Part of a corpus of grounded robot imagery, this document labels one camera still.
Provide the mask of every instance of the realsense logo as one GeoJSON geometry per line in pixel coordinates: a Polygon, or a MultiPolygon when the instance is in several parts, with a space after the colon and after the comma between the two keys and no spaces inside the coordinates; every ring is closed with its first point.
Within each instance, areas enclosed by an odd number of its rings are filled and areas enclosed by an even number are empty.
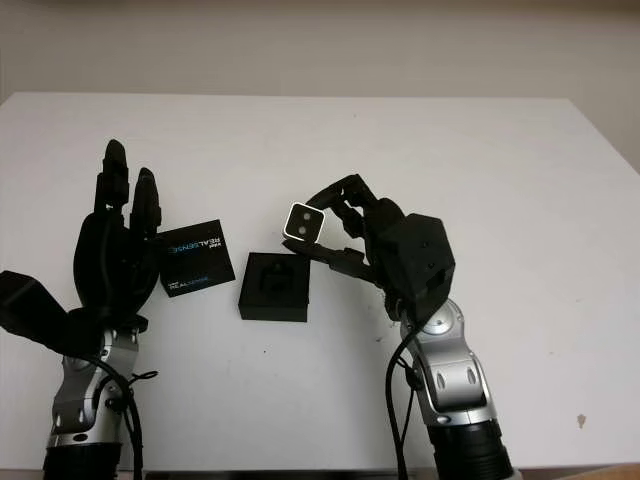
{"type": "Polygon", "coordinates": [[[188,280],[186,282],[171,282],[169,286],[169,290],[176,290],[178,288],[191,287],[192,285],[197,285],[199,283],[208,282],[209,277],[200,277],[195,280],[188,280]]]}
{"type": "Polygon", "coordinates": [[[194,248],[218,248],[222,246],[222,239],[220,237],[210,238],[209,240],[200,240],[198,242],[185,243],[178,245],[177,247],[169,247],[169,253],[180,253],[194,248]]]}

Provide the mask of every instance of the black wire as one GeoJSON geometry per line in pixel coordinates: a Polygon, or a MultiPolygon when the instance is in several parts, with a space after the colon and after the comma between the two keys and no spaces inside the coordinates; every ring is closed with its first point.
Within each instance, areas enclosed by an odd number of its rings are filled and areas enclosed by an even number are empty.
{"type": "Polygon", "coordinates": [[[120,375],[111,365],[103,362],[99,358],[90,355],[83,355],[77,358],[85,360],[104,370],[104,372],[107,373],[114,382],[116,382],[118,388],[120,388],[120,391],[122,392],[122,399],[124,400],[126,407],[131,412],[131,424],[129,424],[129,419],[126,416],[125,423],[127,424],[127,430],[129,431],[129,438],[131,439],[131,446],[133,448],[133,479],[142,480],[142,424],[140,423],[138,406],[133,399],[133,393],[129,386],[129,380],[120,375]]]}
{"type": "Polygon", "coordinates": [[[156,378],[158,376],[157,370],[149,370],[148,372],[136,374],[131,374],[131,380],[129,380],[129,386],[133,385],[139,380],[151,380],[152,378],[156,378]]]}
{"type": "Polygon", "coordinates": [[[389,414],[389,423],[391,424],[391,434],[393,436],[393,446],[396,451],[396,461],[398,463],[398,480],[408,480],[409,475],[407,473],[407,465],[404,461],[404,452],[402,450],[402,442],[400,438],[400,431],[398,429],[398,420],[396,419],[395,408],[393,407],[393,391],[391,389],[391,381],[393,379],[393,371],[396,364],[401,364],[402,352],[404,352],[407,345],[409,345],[413,339],[418,335],[429,319],[426,318],[419,325],[414,325],[409,334],[404,337],[400,342],[400,345],[394,350],[389,363],[387,364],[387,371],[384,378],[384,397],[387,403],[387,413],[389,414]]]}
{"type": "Polygon", "coordinates": [[[411,407],[413,406],[413,397],[416,391],[412,388],[411,395],[409,395],[409,406],[407,407],[407,415],[404,417],[404,427],[402,427],[402,436],[400,437],[400,444],[404,447],[404,439],[407,437],[407,429],[409,428],[409,418],[411,417],[411,407]]]}

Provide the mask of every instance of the black card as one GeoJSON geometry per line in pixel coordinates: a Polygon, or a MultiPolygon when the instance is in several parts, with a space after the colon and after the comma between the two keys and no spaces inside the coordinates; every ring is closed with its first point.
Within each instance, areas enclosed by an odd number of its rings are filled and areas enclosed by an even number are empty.
{"type": "Polygon", "coordinates": [[[160,234],[160,282],[175,297],[235,280],[220,220],[160,234]]]}

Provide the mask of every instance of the robotic arm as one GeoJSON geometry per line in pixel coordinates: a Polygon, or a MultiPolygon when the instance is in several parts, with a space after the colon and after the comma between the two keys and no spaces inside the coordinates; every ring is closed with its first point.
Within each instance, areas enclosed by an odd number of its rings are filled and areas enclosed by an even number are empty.
{"type": "Polygon", "coordinates": [[[66,313],[35,279],[0,273],[0,325],[62,354],[64,379],[53,402],[45,480],[113,480],[120,461],[124,418],[134,450],[134,478],[142,478],[140,417],[130,384],[157,372],[132,375],[137,315],[158,278],[152,241],[160,225],[153,174],[143,168],[129,228],[124,148],[111,140],[98,175],[94,210],[82,224],[73,262],[82,307],[66,313]]]}
{"type": "Polygon", "coordinates": [[[448,299],[455,260],[442,221],[405,216],[393,201],[377,199],[359,175],[350,175],[306,205],[294,204],[284,235],[293,252],[381,288],[389,317],[401,322],[402,341],[385,378],[400,479],[407,470],[391,391],[396,365],[405,367],[412,395],[417,393],[442,480],[520,478],[502,445],[480,362],[465,342],[462,312],[448,299]],[[368,263],[362,252],[317,243],[327,208],[352,238],[364,239],[368,263]],[[401,357],[405,349],[411,366],[401,357]]]}

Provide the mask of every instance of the white table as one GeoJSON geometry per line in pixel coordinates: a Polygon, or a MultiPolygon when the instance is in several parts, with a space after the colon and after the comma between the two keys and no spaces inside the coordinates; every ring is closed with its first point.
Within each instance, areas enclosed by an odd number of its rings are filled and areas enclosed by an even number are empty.
{"type": "MultiPolygon", "coordinates": [[[[452,298],[513,463],[640,461],[640,177],[568,101],[14,95],[0,108],[0,267],[66,308],[112,137],[132,177],[155,173],[163,230],[221,219],[237,276],[173,299],[158,287],[141,311],[136,371],[161,372],[136,389],[148,469],[394,467],[383,379],[399,333],[373,287],[313,265],[307,324],[237,311],[247,254],[284,251],[291,202],[352,172],[444,219],[452,298]]],[[[327,222],[326,243],[345,238],[327,222]]],[[[59,360],[0,332],[0,468],[40,468],[59,360]]],[[[406,450],[432,465],[417,408],[406,450]]]]}

